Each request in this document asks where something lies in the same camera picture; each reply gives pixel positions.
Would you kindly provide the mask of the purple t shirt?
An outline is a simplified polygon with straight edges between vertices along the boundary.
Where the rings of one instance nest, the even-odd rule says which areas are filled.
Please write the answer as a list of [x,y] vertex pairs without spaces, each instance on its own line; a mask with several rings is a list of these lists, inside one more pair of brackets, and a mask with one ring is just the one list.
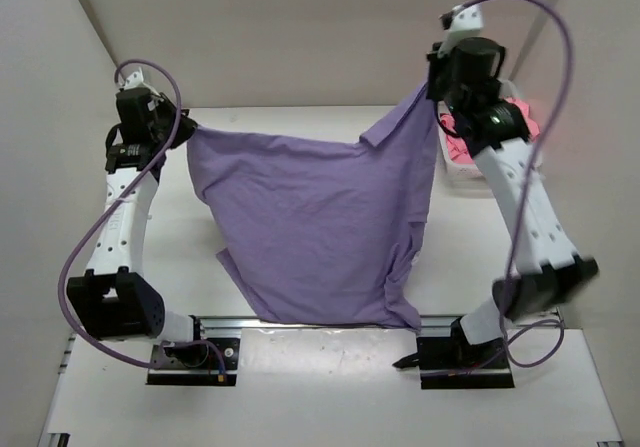
[[224,241],[218,261],[260,319],[416,330],[404,288],[437,148],[419,87],[353,143],[200,127],[187,161]]

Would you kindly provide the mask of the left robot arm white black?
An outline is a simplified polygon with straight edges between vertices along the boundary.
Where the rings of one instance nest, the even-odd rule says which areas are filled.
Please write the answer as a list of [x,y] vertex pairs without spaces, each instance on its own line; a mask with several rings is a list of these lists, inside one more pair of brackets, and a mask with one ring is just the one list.
[[98,341],[175,344],[188,367],[206,362],[210,344],[193,317],[170,311],[144,278],[143,249],[166,151],[184,143],[196,124],[155,89],[140,84],[116,95],[120,118],[106,140],[106,221],[83,275],[66,286],[80,324]]

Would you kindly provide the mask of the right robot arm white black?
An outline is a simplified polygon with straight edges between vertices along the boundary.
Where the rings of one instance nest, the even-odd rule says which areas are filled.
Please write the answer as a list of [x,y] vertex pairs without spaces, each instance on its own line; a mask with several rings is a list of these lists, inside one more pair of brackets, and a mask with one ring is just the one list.
[[569,239],[536,168],[539,139],[524,114],[501,95],[506,50],[470,37],[453,47],[433,44],[426,97],[453,117],[448,134],[461,139],[484,176],[511,237],[505,274],[489,301],[456,319],[444,358],[454,373],[483,367],[508,351],[507,325],[568,302],[599,273]]

